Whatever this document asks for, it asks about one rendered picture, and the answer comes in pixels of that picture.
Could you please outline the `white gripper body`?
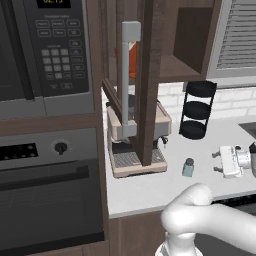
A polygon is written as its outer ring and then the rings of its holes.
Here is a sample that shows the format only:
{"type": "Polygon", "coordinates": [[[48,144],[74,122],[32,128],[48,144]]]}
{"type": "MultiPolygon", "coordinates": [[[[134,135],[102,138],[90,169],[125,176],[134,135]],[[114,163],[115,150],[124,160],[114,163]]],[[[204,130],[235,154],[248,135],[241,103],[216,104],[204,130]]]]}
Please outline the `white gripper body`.
{"type": "Polygon", "coordinates": [[[242,176],[237,156],[237,151],[240,149],[240,146],[220,147],[222,170],[225,178],[240,178],[242,176]]]}

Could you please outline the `teal shaker with dark cap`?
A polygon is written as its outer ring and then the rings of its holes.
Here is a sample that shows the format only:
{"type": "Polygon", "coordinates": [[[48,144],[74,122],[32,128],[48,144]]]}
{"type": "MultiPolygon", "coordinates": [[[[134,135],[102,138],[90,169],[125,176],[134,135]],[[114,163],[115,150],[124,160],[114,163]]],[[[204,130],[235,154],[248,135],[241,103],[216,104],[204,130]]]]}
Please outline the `teal shaker with dark cap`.
{"type": "Polygon", "coordinates": [[[182,170],[182,175],[186,177],[192,177],[194,172],[194,160],[192,158],[187,158],[182,170]]]}

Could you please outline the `brown cabinet door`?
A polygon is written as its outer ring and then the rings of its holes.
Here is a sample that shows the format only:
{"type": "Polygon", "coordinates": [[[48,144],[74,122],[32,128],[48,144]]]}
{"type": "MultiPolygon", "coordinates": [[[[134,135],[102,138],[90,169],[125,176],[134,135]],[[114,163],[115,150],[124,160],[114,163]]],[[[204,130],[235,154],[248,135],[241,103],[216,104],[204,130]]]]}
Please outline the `brown cabinet door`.
{"type": "Polygon", "coordinates": [[[155,130],[162,35],[167,0],[139,0],[141,41],[136,46],[135,112],[137,135],[130,137],[143,166],[151,164],[155,130]]]}

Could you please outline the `brown base cabinet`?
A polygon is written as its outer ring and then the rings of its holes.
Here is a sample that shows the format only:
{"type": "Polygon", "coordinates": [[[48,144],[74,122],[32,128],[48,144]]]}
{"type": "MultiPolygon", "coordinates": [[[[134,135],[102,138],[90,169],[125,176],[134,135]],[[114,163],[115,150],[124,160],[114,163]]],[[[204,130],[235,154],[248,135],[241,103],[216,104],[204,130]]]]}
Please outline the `brown base cabinet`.
{"type": "Polygon", "coordinates": [[[109,220],[111,256],[155,256],[164,240],[160,212],[109,220]]]}

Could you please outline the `brown open shelf cabinet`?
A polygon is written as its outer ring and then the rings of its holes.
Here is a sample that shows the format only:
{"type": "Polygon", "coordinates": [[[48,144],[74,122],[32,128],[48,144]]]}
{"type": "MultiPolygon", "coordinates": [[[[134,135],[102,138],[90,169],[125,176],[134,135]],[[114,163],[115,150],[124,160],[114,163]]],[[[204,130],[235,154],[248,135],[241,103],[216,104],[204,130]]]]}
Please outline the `brown open shelf cabinet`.
{"type": "Polygon", "coordinates": [[[167,0],[161,83],[206,78],[222,0],[167,0]]]}

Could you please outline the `orange condiment bottle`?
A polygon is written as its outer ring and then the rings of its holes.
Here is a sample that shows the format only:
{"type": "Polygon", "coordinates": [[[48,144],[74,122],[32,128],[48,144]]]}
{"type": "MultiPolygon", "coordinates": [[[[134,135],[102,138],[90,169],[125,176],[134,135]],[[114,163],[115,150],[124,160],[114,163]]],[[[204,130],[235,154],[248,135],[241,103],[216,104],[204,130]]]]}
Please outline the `orange condiment bottle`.
{"type": "Polygon", "coordinates": [[[136,78],[136,42],[129,42],[129,78],[136,78]]]}

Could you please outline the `dark grey dishwasher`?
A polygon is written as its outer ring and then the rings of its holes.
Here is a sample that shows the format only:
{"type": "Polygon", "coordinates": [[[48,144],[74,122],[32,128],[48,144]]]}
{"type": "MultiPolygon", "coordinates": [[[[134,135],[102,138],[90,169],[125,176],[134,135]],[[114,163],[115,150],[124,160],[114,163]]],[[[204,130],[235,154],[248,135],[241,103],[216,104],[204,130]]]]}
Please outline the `dark grey dishwasher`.
{"type": "MultiPolygon", "coordinates": [[[[256,194],[222,200],[215,200],[214,204],[223,204],[256,216],[256,194]]],[[[222,240],[204,234],[197,234],[195,244],[203,256],[256,256],[236,248],[222,240]]]]}

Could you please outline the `grey sink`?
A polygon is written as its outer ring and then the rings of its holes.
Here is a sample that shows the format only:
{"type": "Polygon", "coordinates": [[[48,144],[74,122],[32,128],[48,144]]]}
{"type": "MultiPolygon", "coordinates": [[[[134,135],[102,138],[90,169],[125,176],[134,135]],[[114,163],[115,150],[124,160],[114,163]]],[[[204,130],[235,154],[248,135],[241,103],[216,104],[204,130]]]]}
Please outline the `grey sink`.
{"type": "Polygon", "coordinates": [[[256,140],[256,122],[240,123],[239,126],[256,140]]]}

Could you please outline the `black three-tier stand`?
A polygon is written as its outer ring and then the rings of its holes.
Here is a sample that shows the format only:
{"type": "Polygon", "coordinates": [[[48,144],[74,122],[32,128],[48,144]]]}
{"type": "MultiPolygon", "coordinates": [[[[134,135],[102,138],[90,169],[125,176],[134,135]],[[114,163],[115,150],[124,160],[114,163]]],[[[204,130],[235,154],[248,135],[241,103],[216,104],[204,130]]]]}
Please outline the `black three-tier stand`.
{"type": "Polygon", "coordinates": [[[187,139],[200,140],[205,137],[217,84],[211,81],[188,82],[185,90],[179,133],[187,139]],[[188,101],[188,96],[209,98],[210,103],[188,101]]]}

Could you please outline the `beige coffee machine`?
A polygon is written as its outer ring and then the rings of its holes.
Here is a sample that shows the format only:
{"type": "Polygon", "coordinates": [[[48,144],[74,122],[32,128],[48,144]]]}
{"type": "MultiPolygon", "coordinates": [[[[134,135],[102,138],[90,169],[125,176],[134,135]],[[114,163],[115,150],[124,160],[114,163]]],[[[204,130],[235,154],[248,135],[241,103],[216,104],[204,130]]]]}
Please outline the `beige coffee machine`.
{"type": "Polygon", "coordinates": [[[113,176],[115,178],[123,178],[140,174],[165,172],[167,170],[167,162],[158,147],[158,140],[161,139],[164,144],[167,144],[168,136],[171,134],[172,120],[162,104],[158,102],[156,107],[152,161],[148,166],[141,164],[129,140],[122,135],[121,123],[109,103],[106,104],[106,109],[108,152],[113,176]]]}

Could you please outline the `grey window blinds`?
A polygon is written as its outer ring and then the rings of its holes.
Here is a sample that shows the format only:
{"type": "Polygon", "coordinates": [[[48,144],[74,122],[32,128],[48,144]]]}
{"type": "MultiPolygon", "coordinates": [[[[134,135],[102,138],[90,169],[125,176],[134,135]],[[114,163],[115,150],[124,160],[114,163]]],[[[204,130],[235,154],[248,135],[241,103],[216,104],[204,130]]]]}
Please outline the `grey window blinds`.
{"type": "Polygon", "coordinates": [[[206,78],[219,88],[256,86],[256,0],[220,0],[206,78]]]}

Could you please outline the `black oven knob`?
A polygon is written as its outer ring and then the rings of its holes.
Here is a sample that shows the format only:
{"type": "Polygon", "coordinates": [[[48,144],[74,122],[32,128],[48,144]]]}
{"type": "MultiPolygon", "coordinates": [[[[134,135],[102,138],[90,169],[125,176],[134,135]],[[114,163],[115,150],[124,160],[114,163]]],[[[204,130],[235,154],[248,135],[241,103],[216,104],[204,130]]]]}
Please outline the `black oven knob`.
{"type": "Polygon", "coordinates": [[[55,145],[54,149],[59,155],[63,155],[67,150],[67,144],[64,142],[59,142],[55,145]]]}

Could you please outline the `dark grey oven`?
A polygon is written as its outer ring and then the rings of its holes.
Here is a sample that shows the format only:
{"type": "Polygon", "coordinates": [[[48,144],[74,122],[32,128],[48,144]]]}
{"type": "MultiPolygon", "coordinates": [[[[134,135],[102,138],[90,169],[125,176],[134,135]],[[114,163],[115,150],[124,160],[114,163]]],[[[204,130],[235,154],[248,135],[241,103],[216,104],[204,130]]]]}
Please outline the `dark grey oven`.
{"type": "Polygon", "coordinates": [[[0,191],[0,256],[29,254],[104,239],[96,130],[0,137],[0,184],[75,172],[89,177],[0,191]],[[54,147],[67,144],[59,155],[54,147]]]}

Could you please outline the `grey microwave oven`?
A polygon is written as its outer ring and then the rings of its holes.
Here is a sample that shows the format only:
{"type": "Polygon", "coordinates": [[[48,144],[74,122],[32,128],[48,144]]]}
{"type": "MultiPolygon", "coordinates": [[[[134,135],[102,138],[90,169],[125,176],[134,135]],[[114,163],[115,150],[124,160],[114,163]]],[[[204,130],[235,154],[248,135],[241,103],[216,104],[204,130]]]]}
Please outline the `grey microwave oven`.
{"type": "Polygon", "coordinates": [[[0,120],[93,112],[86,0],[0,0],[0,120]]]}

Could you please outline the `brown wall cabinet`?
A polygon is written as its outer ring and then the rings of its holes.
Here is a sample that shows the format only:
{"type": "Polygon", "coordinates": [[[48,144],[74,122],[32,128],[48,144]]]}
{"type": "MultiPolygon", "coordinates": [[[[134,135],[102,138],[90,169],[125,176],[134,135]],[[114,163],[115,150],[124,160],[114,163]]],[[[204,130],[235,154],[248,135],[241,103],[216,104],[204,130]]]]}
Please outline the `brown wall cabinet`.
{"type": "Polygon", "coordinates": [[[103,48],[103,90],[117,116],[122,117],[121,36],[126,0],[100,0],[103,48]]]}

